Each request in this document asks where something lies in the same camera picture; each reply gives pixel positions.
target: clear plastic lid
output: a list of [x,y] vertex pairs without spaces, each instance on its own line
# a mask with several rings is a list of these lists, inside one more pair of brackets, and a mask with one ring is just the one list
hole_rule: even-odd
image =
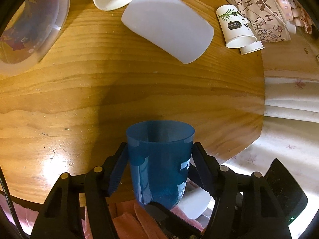
[[16,75],[38,63],[52,47],[70,0],[26,0],[0,37],[0,74]]

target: wooden table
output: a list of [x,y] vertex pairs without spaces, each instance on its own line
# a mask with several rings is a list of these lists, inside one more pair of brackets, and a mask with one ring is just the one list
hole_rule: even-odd
[[[215,29],[191,64],[126,28],[125,8],[104,12],[92,0],[71,0],[62,35],[44,59],[0,77],[0,164],[13,196],[43,203],[61,173],[102,164],[126,141],[125,130],[144,120],[193,125],[196,141],[223,160],[259,137],[261,53],[225,47],[215,14],[225,0],[183,1]],[[132,198],[127,169],[112,199]]]

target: black cable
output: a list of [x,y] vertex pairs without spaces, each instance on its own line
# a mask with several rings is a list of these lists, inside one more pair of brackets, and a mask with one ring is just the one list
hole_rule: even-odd
[[1,169],[1,166],[0,166],[0,184],[1,184],[1,187],[2,187],[2,190],[3,190],[3,193],[4,193],[4,196],[5,196],[5,199],[7,201],[7,204],[9,206],[9,209],[10,209],[10,213],[12,215],[12,218],[13,218],[13,221],[18,229],[18,232],[21,236],[22,239],[28,239],[21,227],[21,224],[20,224],[20,221],[18,219],[18,216],[17,216],[17,213],[16,213],[16,210],[14,208],[14,205],[13,205],[13,202],[12,202],[12,199],[11,199],[11,196],[10,196],[10,192],[9,192],[9,188],[8,188],[8,185],[7,185],[7,182],[4,178],[4,174],[2,172],[2,169]]

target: white string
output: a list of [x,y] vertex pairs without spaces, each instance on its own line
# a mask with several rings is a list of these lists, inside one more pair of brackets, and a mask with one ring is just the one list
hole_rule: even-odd
[[284,24],[284,26],[286,27],[286,29],[288,30],[287,24],[286,24],[282,19],[280,19],[280,17],[278,17],[272,10],[270,10],[270,9],[268,8],[268,6],[267,6],[266,3],[264,2],[264,0],[261,0],[261,1],[263,2],[265,8],[267,8],[267,9],[272,13],[272,15],[274,15],[276,18],[278,18],[278,19]]

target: metal screw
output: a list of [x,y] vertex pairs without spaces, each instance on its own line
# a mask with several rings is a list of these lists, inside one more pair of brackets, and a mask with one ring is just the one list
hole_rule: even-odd
[[229,170],[229,168],[228,168],[227,166],[225,166],[225,165],[222,165],[222,166],[220,167],[220,170],[221,170],[222,172],[227,172],[227,171]]
[[101,172],[103,170],[103,168],[101,166],[96,166],[93,171],[94,172]]
[[260,172],[254,172],[254,176],[256,178],[261,178],[262,177],[262,174]]
[[63,180],[66,179],[67,177],[69,177],[69,174],[67,172],[61,174],[61,176],[60,176],[60,178]]

